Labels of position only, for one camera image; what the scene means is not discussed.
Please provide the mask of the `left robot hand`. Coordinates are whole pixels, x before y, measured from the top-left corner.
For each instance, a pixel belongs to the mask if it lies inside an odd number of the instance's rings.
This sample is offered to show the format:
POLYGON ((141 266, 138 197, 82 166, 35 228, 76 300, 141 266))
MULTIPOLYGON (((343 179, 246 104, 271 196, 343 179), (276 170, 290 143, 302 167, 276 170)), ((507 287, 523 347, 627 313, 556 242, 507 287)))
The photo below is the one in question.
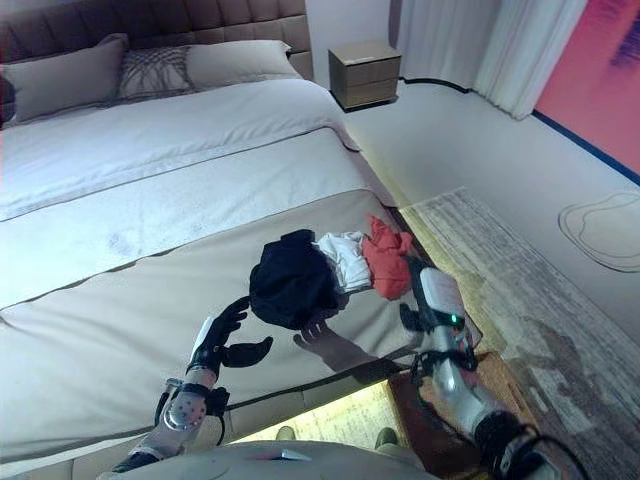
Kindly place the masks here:
POLYGON ((208 316, 196 337, 186 373, 209 370, 219 376, 220 367, 246 368, 258 364, 270 352, 274 339, 267 336, 258 343, 228 345, 231 334, 247 318, 249 297, 241 297, 227 306, 217 317, 208 316))

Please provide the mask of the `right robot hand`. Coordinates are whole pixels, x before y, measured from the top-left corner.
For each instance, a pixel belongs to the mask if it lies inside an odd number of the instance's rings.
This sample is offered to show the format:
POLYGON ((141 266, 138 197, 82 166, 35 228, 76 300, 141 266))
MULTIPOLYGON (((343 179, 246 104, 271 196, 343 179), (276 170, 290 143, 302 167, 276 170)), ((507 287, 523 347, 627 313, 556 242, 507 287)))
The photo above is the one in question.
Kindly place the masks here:
POLYGON ((453 276, 429 267, 417 257, 405 257, 411 289, 417 309, 406 303, 399 307, 404 328, 413 332, 430 333, 438 326, 457 331, 465 327, 465 307, 457 281, 453 276))

